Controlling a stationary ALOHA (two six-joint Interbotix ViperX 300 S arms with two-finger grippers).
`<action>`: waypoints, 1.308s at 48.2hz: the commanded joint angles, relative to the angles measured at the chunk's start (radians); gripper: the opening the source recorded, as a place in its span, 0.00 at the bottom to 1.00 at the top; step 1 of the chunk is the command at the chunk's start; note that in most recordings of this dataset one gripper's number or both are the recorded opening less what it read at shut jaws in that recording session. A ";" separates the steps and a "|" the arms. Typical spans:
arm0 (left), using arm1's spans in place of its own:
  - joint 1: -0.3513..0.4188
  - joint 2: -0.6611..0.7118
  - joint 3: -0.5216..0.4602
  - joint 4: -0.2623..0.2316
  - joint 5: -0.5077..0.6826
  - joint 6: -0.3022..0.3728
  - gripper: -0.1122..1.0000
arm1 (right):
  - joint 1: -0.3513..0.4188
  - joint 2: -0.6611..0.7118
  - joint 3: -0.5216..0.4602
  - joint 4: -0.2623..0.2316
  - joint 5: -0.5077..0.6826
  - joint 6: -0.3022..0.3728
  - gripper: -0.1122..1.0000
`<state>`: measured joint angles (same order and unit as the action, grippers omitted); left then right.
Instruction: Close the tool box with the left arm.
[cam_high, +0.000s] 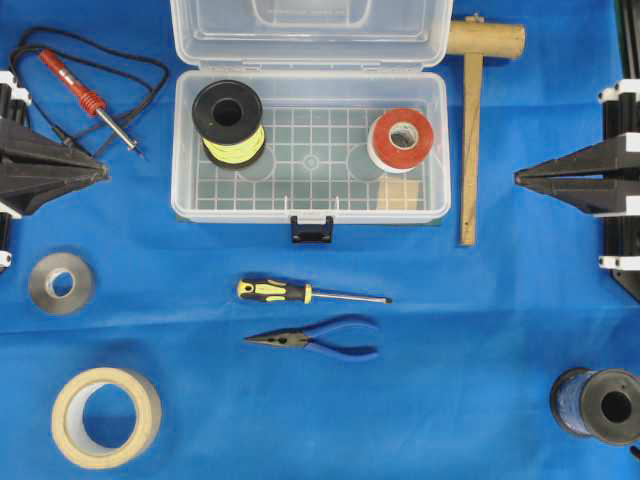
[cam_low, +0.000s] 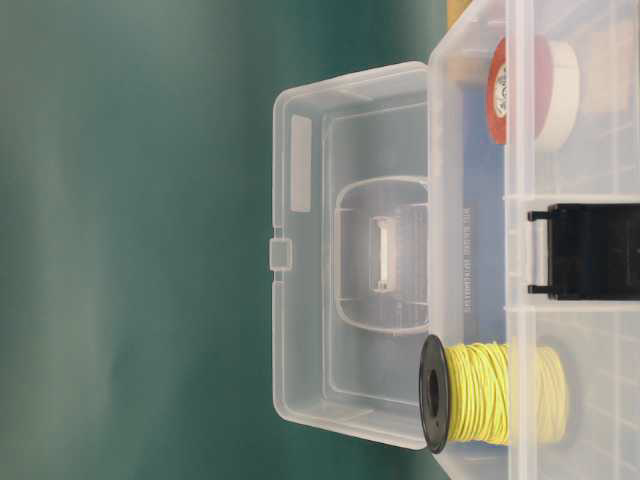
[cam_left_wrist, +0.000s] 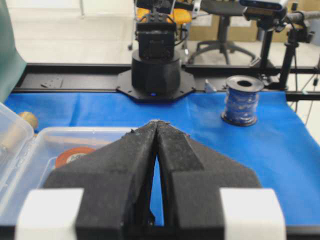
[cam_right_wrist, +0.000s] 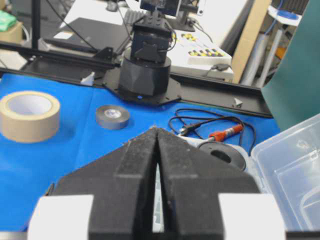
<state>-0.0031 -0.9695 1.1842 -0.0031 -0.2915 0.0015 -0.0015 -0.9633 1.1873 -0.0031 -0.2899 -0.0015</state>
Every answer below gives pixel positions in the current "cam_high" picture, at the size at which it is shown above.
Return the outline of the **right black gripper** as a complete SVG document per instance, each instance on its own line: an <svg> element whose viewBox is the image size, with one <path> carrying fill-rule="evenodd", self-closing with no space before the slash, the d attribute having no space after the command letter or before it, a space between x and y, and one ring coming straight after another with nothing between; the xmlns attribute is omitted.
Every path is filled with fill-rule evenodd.
<svg viewBox="0 0 640 480"><path fill-rule="evenodd" d="M605 88L598 102L604 141L519 170L514 177L520 186L603 217L601 267L638 271L639 80L623 79ZM620 179L556 178L609 173Z"/></svg>

